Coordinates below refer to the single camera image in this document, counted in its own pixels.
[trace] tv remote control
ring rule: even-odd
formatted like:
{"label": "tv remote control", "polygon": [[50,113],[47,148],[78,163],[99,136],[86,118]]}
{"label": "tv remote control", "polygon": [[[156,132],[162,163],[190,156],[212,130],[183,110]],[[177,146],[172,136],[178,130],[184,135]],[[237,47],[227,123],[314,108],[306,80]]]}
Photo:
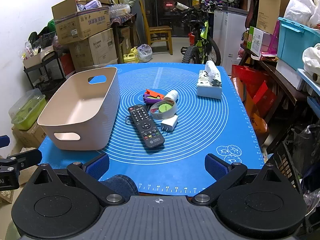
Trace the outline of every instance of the tv remote control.
{"label": "tv remote control", "polygon": [[128,111],[148,148],[153,148],[164,143],[162,134],[143,105],[131,106],[128,108]]}

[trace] yellow plastic jug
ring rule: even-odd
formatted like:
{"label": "yellow plastic jug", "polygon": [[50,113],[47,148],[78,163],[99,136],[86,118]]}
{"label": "yellow plastic jug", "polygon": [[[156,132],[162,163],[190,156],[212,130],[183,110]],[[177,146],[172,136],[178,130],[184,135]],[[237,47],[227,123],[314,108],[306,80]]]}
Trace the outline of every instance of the yellow plastic jug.
{"label": "yellow plastic jug", "polygon": [[138,50],[137,50],[137,47],[133,47],[131,50],[130,50],[130,53],[133,53],[135,58],[136,58],[136,63],[139,62],[139,56],[138,56]]}
{"label": "yellow plastic jug", "polygon": [[123,55],[124,63],[136,63],[136,58],[133,53]]}

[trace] blue silicone mat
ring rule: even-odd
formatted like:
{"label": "blue silicone mat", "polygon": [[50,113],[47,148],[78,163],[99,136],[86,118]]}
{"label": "blue silicone mat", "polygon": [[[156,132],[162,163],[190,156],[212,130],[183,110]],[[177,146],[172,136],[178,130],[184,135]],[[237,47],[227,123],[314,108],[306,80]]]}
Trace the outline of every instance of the blue silicone mat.
{"label": "blue silicone mat", "polygon": [[[139,191],[154,194],[193,196],[215,180],[204,169],[204,157],[213,153],[226,162],[242,162],[260,169],[263,158],[250,120],[227,73],[218,67],[222,79],[222,100],[196,95],[199,70],[204,65],[181,63],[121,64],[118,68],[120,105],[106,152],[110,168],[100,180],[116,174],[132,178]],[[171,133],[163,132],[165,143],[148,149],[135,126],[125,124],[128,107],[143,104],[146,89],[162,94],[179,92],[178,124]],[[60,150],[46,137],[39,148],[43,163],[65,168],[73,161],[82,163],[97,151]]]}

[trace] bicycle wheel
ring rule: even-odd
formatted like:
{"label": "bicycle wheel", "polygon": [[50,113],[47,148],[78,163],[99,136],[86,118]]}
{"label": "bicycle wheel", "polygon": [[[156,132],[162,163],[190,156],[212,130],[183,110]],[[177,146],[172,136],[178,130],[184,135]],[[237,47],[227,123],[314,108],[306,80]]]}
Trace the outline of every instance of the bicycle wheel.
{"label": "bicycle wheel", "polygon": [[183,56],[182,63],[200,64],[199,53],[197,46],[189,46]]}
{"label": "bicycle wheel", "polygon": [[207,41],[207,60],[212,60],[216,66],[220,66],[221,54],[218,45],[209,35],[207,36]]}

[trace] green bicycle frame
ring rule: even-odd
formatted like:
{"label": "green bicycle frame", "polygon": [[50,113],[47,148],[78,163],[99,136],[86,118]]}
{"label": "green bicycle frame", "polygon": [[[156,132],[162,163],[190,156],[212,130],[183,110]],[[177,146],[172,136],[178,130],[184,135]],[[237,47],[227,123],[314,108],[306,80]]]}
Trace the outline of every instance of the green bicycle frame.
{"label": "green bicycle frame", "polygon": [[[208,34],[208,30],[209,30],[209,22],[205,21],[204,23],[204,28],[202,28],[201,33],[200,33],[200,37],[204,40],[207,39],[207,34]],[[204,53],[203,53],[203,40],[199,39],[198,42],[196,43],[196,46],[199,48],[199,52],[201,55],[201,63],[204,63]]]}

